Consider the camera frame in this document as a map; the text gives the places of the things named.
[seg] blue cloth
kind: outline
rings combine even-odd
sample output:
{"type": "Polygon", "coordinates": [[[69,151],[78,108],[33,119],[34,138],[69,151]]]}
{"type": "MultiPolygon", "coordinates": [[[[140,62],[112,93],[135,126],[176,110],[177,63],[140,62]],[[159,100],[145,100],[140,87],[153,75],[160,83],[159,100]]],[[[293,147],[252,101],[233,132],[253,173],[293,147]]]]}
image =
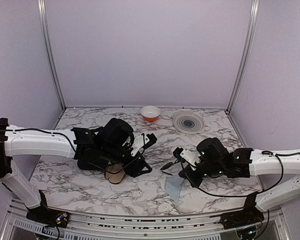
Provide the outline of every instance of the blue cloth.
{"type": "Polygon", "coordinates": [[[165,179],[164,190],[176,203],[179,201],[180,191],[182,189],[181,185],[184,182],[184,180],[185,179],[179,177],[178,174],[173,176],[167,176],[165,179]]]}

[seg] marble table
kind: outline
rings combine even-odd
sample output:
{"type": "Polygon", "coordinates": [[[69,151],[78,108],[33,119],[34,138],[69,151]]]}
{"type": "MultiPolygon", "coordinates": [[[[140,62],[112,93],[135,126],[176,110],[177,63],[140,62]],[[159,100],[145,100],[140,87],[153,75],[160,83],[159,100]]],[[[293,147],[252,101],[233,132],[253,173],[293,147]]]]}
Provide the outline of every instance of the marble table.
{"type": "MultiPolygon", "coordinates": [[[[99,171],[80,170],[77,161],[62,157],[42,156],[34,170],[31,183],[43,190],[49,206],[87,213],[120,216],[169,216],[219,212],[243,206],[244,198],[219,198],[206,195],[183,182],[178,202],[164,191],[166,174],[160,168],[175,161],[172,150],[183,147],[195,151],[205,138],[217,137],[233,151],[241,147],[238,136],[224,111],[211,109],[162,108],[159,120],[145,122],[140,108],[71,108],[62,116],[57,129],[73,127],[97,128],[111,118],[120,118],[134,129],[154,133],[155,145],[144,152],[146,162],[153,168],[148,174],[136,178],[127,176],[120,184],[111,184],[99,171]],[[204,133],[187,135],[173,127],[176,112],[187,111],[201,116],[204,133]]],[[[167,171],[177,174],[179,164],[167,171]]],[[[246,195],[261,190],[256,177],[204,179],[201,188],[219,195],[246,195]]]]}

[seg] white plate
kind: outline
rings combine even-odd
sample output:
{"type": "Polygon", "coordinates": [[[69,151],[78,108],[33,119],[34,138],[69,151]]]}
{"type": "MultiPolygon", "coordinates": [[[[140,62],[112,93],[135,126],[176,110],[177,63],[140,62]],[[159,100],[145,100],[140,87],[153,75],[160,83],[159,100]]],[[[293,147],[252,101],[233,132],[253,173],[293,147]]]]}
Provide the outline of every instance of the white plate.
{"type": "Polygon", "coordinates": [[[173,126],[184,134],[200,134],[205,131],[204,120],[197,114],[180,111],[173,117],[173,126]]]}

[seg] purple wall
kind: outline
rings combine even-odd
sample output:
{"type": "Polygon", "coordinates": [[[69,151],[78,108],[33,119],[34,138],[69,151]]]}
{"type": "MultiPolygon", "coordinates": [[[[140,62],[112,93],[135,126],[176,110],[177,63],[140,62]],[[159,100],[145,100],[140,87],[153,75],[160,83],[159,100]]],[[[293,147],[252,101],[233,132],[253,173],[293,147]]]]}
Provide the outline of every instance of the purple wall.
{"type": "MultiPolygon", "coordinates": [[[[260,1],[232,117],[252,148],[300,148],[300,0],[260,1]]],[[[261,179],[269,186],[278,177],[261,179]]],[[[292,239],[300,240],[300,199],[282,209],[292,239]]]]}
{"type": "MultiPolygon", "coordinates": [[[[37,1],[0,1],[0,118],[21,127],[49,129],[60,114],[37,1]]],[[[28,177],[37,159],[15,158],[28,177]]],[[[10,200],[10,192],[0,184],[0,229],[10,200]]]]}
{"type": "Polygon", "coordinates": [[[67,106],[227,107],[252,1],[47,1],[67,106]]]}

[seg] white bowl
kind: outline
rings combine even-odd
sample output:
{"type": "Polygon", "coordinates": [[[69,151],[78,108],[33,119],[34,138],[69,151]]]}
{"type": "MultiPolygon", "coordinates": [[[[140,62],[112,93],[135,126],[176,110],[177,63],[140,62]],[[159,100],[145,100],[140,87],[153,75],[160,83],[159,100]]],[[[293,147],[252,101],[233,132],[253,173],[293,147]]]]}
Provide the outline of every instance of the white bowl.
{"type": "Polygon", "coordinates": [[[153,122],[158,119],[161,114],[161,111],[156,106],[144,106],[140,111],[144,120],[148,122],[153,122]]]}

